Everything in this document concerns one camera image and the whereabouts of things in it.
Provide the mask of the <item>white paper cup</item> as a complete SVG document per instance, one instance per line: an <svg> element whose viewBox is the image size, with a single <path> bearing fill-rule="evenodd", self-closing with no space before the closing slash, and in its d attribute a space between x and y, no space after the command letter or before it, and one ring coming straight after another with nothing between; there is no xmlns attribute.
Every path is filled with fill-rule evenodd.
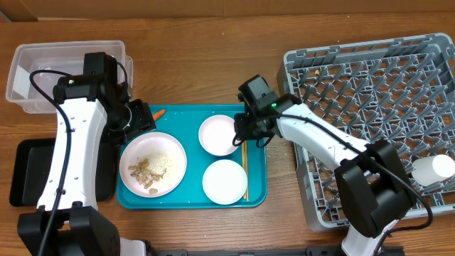
<svg viewBox="0 0 455 256"><path fill-rule="evenodd" d="M429 186L454 175L454 160L444 154L417 159L412 166L411 175L421 186Z"/></svg>

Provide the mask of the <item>wooden chopstick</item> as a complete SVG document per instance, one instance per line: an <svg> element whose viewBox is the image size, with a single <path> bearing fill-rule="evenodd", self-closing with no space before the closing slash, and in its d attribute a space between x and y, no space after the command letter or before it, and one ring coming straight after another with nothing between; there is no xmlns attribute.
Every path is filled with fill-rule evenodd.
<svg viewBox="0 0 455 256"><path fill-rule="evenodd" d="M245 153L246 153L246 154L245 154L245 160L246 160L246 165L245 165L245 167L246 167L246 171L247 171L247 173L246 173L246 177L247 177L247 189L246 189L246 190L247 190L247 192L246 192L247 199L246 199L246 201L248 202L248 201L249 201L249 184L248 184L248 174L249 174L249 171L248 171L247 142L246 142L246 141L245 141Z"/></svg>
<svg viewBox="0 0 455 256"><path fill-rule="evenodd" d="M244 172L245 172L245 174L246 174L247 171L246 171L246 167L245 167L245 165L246 165L246 160L245 160L245 154L246 154L246 153L245 153L245 142L242 143L241 149L242 149L242 167L243 167ZM244 198L245 200L247 199L247 196L246 196L247 190L246 190L246 189L245 189L245 192L244 192L244 195L243 195L243 198Z"/></svg>

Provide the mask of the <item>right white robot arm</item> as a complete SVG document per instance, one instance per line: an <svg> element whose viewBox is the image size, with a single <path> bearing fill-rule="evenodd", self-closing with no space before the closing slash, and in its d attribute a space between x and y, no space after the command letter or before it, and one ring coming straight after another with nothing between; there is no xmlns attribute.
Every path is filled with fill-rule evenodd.
<svg viewBox="0 0 455 256"><path fill-rule="evenodd" d="M235 115L233 144L278 136L308 150L335 175L350 227L345 255L378 255L393 226L417 202L404 166L388 141L353 137L314 114L298 97L277 96L256 75L239 87L245 113Z"/></svg>

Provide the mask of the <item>white bowl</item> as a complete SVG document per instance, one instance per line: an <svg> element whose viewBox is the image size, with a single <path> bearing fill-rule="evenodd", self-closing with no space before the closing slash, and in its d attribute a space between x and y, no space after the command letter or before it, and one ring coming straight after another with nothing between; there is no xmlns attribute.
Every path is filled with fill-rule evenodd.
<svg viewBox="0 0 455 256"><path fill-rule="evenodd" d="M214 203L231 205L243 198L247 175L237 162L221 159L213 162L202 178L203 192Z"/></svg>

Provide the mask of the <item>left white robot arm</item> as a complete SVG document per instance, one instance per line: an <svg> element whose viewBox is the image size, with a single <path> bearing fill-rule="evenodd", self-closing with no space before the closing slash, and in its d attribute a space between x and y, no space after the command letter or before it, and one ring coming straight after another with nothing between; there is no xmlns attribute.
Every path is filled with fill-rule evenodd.
<svg viewBox="0 0 455 256"><path fill-rule="evenodd" d="M119 82L122 64L104 52L87 53L83 72L59 71L53 94L38 92L57 110L58 129L43 192L17 231L32 255L154 255L147 240L121 238L97 209L96 172L102 136L113 146L156 128L147 103L131 100Z"/></svg>

